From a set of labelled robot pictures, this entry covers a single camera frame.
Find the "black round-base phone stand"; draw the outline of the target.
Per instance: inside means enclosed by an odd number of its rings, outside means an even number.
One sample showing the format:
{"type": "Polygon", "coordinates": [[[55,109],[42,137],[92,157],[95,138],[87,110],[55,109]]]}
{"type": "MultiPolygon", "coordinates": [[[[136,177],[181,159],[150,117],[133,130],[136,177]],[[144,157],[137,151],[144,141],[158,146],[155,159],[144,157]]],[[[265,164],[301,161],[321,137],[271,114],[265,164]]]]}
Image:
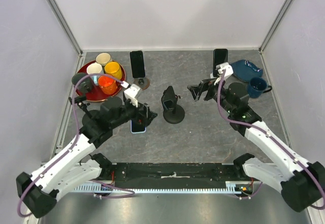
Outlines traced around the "black round-base phone stand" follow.
{"type": "Polygon", "coordinates": [[[78,96],[72,101],[72,98],[69,97],[69,102],[71,105],[77,104],[77,106],[87,115],[89,118],[92,118],[91,113],[88,111],[87,107],[90,105],[89,102],[86,101],[86,95],[78,96]]]}

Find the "black phone on wooden stand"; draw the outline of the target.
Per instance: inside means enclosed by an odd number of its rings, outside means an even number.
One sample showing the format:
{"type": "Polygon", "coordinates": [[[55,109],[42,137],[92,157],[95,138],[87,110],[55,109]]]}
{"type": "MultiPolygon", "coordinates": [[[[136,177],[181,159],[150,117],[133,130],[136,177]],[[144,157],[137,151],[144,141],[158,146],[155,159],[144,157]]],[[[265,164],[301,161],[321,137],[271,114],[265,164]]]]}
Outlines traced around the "black phone on wooden stand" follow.
{"type": "Polygon", "coordinates": [[[143,52],[131,51],[129,53],[133,78],[145,78],[144,56],[143,52]]]}

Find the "cream beige mug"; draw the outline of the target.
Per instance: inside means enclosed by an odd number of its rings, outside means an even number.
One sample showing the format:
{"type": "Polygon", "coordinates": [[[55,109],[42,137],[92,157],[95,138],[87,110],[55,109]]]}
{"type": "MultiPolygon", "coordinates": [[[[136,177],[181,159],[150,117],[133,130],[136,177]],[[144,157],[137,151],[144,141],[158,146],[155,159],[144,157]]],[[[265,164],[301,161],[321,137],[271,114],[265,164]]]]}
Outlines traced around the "cream beige mug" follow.
{"type": "Polygon", "coordinates": [[[100,53],[97,55],[95,61],[104,67],[107,63],[112,61],[112,57],[109,53],[100,53]]]}

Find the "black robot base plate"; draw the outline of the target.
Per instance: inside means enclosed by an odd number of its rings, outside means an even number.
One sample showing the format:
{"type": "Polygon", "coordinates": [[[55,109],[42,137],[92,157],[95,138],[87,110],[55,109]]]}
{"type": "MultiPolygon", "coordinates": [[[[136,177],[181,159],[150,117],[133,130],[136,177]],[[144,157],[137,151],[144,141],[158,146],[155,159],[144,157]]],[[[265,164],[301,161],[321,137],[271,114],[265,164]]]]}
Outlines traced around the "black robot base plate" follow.
{"type": "Polygon", "coordinates": [[[250,182],[234,165],[221,163],[115,163],[98,180],[134,189],[222,188],[227,181],[250,182]]]}

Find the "aluminium corner frame post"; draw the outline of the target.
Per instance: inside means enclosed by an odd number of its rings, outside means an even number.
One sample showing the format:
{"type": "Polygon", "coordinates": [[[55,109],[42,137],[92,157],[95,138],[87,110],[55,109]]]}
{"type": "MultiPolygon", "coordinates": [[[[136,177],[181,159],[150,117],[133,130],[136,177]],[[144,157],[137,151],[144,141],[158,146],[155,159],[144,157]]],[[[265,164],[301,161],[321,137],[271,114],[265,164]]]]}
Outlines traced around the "aluminium corner frame post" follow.
{"type": "Polygon", "coordinates": [[[265,51],[266,47],[268,46],[269,42],[271,41],[272,37],[277,31],[277,28],[279,27],[281,21],[285,17],[286,13],[288,12],[293,2],[294,0],[285,0],[284,3],[282,4],[279,12],[277,13],[272,25],[270,26],[265,38],[263,39],[258,49],[260,54],[262,54],[265,51]]]}
{"type": "Polygon", "coordinates": [[[66,34],[67,38],[69,39],[70,43],[72,44],[74,50],[79,56],[82,56],[83,50],[79,45],[77,39],[75,38],[68,22],[66,21],[58,3],[56,0],[46,0],[49,4],[52,12],[54,13],[57,21],[59,22],[61,28],[63,29],[64,33],[66,34]]]}

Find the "aluminium corner frame post left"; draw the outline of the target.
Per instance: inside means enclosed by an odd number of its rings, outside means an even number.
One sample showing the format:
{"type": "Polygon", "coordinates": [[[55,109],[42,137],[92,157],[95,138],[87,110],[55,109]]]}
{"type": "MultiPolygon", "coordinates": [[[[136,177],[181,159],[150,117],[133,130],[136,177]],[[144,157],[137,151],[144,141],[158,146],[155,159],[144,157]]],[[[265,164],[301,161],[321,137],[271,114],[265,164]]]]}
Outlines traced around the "aluminium corner frame post left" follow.
{"type": "Polygon", "coordinates": [[[68,22],[66,21],[58,3],[56,0],[46,0],[49,4],[52,12],[54,13],[57,21],[59,22],[61,28],[63,29],[64,33],[66,34],[67,38],[69,39],[70,43],[72,44],[74,50],[79,56],[82,56],[83,50],[79,45],[77,39],[75,38],[68,22]]]}

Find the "aluminium corner frame post right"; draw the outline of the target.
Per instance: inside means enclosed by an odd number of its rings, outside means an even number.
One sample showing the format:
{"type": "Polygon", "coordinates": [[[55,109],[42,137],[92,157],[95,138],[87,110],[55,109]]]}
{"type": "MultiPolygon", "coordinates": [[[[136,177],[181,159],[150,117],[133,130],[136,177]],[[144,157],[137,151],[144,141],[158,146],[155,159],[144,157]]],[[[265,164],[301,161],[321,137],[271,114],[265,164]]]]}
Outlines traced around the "aluminium corner frame post right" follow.
{"type": "Polygon", "coordinates": [[[262,54],[265,51],[266,47],[268,46],[269,42],[271,41],[272,37],[277,31],[277,28],[279,27],[281,21],[285,17],[286,13],[288,12],[293,2],[294,0],[285,0],[284,3],[282,4],[279,12],[277,13],[272,25],[270,26],[265,38],[263,39],[258,49],[260,54],[262,54]]]}

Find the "red round tray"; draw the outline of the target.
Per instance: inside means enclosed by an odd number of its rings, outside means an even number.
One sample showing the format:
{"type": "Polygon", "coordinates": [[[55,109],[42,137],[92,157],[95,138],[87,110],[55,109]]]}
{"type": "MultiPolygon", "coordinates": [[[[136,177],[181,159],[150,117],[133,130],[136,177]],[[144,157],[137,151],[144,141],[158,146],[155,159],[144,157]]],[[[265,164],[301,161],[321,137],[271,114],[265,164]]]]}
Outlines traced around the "red round tray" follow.
{"type": "MultiPolygon", "coordinates": [[[[87,64],[85,64],[79,71],[78,73],[86,73],[86,69],[89,65],[91,65],[92,63],[95,63],[95,60],[91,61],[91,62],[88,62],[87,64]]],[[[105,94],[103,93],[103,91],[100,89],[99,86],[96,86],[96,85],[93,85],[93,89],[91,90],[91,92],[88,92],[86,93],[86,99],[89,101],[89,102],[102,102],[104,100],[106,100],[109,96],[115,96],[117,95],[121,89],[122,89],[122,86],[120,85],[120,83],[116,83],[117,85],[117,89],[116,91],[111,94],[111,95],[108,95],[108,94],[105,94]]]]}

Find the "black phone on white stand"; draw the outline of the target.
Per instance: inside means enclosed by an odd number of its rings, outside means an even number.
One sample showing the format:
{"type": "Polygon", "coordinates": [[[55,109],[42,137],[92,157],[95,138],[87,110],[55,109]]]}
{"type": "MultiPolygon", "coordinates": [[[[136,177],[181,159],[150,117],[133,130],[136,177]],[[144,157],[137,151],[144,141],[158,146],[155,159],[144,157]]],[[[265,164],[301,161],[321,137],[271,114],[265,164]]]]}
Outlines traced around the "black phone on white stand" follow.
{"type": "Polygon", "coordinates": [[[217,66],[228,62],[228,50],[227,49],[214,49],[213,51],[213,77],[218,75],[217,66]]]}

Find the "orange mug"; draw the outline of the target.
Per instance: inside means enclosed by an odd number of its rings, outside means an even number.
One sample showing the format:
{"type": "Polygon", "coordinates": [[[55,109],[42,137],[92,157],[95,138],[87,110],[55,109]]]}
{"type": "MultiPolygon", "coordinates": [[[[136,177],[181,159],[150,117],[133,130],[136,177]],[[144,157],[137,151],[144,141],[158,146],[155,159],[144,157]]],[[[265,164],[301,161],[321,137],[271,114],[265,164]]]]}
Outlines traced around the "orange mug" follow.
{"type": "Polygon", "coordinates": [[[121,90],[121,86],[115,77],[100,76],[98,79],[98,85],[106,95],[114,95],[121,90]]]}

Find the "round wooden phone stand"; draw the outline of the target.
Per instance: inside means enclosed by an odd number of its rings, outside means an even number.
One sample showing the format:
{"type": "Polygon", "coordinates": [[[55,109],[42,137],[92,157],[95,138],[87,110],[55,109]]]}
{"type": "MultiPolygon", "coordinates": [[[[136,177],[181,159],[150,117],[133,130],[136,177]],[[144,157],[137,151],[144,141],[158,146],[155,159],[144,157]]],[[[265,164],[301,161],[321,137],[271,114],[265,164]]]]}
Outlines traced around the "round wooden phone stand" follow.
{"type": "Polygon", "coordinates": [[[142,90],[146,90],[150,85],[150,80],[148,78],[136,78],[133,84],[140,87],[142,90]]]}

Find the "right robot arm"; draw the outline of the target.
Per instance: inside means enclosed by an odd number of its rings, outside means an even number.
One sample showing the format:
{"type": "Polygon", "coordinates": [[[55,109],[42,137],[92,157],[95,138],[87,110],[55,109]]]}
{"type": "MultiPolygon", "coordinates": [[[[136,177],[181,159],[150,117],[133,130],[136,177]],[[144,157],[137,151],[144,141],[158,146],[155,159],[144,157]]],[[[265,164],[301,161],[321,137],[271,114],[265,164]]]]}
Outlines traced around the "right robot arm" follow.
{"type": "Polygon", "coordinates": [[[257,157],[246,153],[234,160],[233,176],[238,180],[251,177],[279,192],[285,203],[294,211],[308,207],[324,210],[315,202],[324,199],[324,166],[311,163],[283,143],[266,125],[262,118],[248,105],[249,96],[242,83],[224,83],[215,79],[202,80],[189,85],[195,101],[203,92],[205,100],[215,100],[223,118],[243,137],[256,145],[273,162],[262,163],[257,157]]]}

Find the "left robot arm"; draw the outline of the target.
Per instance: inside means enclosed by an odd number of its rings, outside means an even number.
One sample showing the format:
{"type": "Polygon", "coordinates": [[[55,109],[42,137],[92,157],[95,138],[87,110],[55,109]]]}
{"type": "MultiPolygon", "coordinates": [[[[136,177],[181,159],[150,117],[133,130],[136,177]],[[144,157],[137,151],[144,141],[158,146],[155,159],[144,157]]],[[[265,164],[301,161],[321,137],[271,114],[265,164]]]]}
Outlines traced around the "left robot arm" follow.
{"type": "Polygon", "coordinates": [[[17,176],[19,204],[25,204],[32,215],[40,218],[77,186],[96,178],[108,179],[112,164],[101,153],[84,166],[76,164],[111,138],[115,128],[128,121],[148,127],[156,117],[147,104],[135,106],[129,99],[109,97],[98,110],[83,116],[82,127],[60,153],[31,174],[22,172],[17,176]]]}

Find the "dark green mug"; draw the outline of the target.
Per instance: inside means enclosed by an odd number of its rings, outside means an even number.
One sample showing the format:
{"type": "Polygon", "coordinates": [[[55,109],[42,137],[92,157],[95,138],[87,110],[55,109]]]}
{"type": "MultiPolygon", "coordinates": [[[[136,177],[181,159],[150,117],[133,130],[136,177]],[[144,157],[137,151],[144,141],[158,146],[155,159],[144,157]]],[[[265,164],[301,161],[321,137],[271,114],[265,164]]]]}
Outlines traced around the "dark green mug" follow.
{"type": "Polygon", "coordinates": [[[72,84],[77,88],[77,90],[81,94],[91,92],[93,89],[91,79],[89,77],[83,79],[85,76],[87,76],[86,73],[76,73],[71,79],[72,84]]]}

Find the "dark blue ceramic mug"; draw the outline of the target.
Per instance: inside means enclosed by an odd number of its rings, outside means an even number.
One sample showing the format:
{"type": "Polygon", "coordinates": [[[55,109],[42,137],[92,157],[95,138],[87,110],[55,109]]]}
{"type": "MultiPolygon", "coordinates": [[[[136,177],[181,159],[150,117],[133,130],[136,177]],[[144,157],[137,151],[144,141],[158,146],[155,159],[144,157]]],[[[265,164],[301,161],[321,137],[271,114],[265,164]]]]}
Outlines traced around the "dark blue ceramic mug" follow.
{"type": "Polygon", "coordinates": [[[252,99],[257,99],[263,93],[268,93],[272,89],[272,86],[269,85],[265,79],[260,77],[252,78],[247,85],[247,93],[252,99]]]}

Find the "black phone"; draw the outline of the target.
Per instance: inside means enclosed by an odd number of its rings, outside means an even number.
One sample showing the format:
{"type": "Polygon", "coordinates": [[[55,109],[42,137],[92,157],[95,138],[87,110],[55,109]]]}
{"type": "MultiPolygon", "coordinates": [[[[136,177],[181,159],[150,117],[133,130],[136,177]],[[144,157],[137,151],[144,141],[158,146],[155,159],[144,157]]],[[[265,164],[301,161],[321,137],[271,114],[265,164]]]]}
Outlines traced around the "black phone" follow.
{"type": "Polygon", "coordinates": [[[144,56],[143,52],[131,51],[129,53],[133,78],[145,78],[144,56]]]}
{"type": "Polygon", "coordinates": [[[214,49],[213,51],[213,77],[218,75],[217,66],[228,62],[228,50],[227,49],[214,49]]]}
{"type": "Polygon", "coordinates": [[[168,86],[166,90],[164,90],[163,95],[161,97],[161,103],[163,106],[163,109],[165,111],[174,109],[175,107],[175,92],[172,86],[168,86]]]}

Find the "light blue cased phone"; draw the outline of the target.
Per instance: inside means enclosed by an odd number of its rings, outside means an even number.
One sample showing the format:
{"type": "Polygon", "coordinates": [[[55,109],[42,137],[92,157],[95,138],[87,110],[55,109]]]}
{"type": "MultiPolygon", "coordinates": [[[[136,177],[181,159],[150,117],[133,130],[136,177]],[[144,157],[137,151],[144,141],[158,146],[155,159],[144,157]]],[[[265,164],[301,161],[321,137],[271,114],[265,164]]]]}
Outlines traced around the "light blue cased phone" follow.
{"type": "Polygon", "coordinates": [[[141,134],[146,132],[146,126],[131,120],[131,133],[141,134]]]}

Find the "yellow mug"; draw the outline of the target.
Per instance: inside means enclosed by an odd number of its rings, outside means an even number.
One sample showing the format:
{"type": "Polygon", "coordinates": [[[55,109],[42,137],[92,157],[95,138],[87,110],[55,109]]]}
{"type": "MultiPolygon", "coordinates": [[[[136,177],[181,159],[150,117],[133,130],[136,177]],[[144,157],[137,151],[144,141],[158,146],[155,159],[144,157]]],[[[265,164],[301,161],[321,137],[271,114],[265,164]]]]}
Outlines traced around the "yellow mug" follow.
{"type": "Polygon", "coordinates": [[[118,80],[121,80],[121,78],[123,77],[121,66],[115,61],[107,63],[104,67],[104,70],[106,74],[109,74],[117,78],[118,80]]]}

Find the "blue shell-shaped plate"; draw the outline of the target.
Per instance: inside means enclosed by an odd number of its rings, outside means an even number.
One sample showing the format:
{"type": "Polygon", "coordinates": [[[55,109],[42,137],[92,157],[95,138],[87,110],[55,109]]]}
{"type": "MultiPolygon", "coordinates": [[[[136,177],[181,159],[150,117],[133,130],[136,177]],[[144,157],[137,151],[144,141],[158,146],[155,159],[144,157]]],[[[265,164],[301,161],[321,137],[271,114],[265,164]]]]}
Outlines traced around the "blue shell-shaped plate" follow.
{"type": "Polygon", "coordinates": [[[249,82],[253,78],[261,78],[264,73],[262,68],[257,67],[247,59],[231,63],[230,66],[233,69],[233,75],[243,82],[249,82]]]}

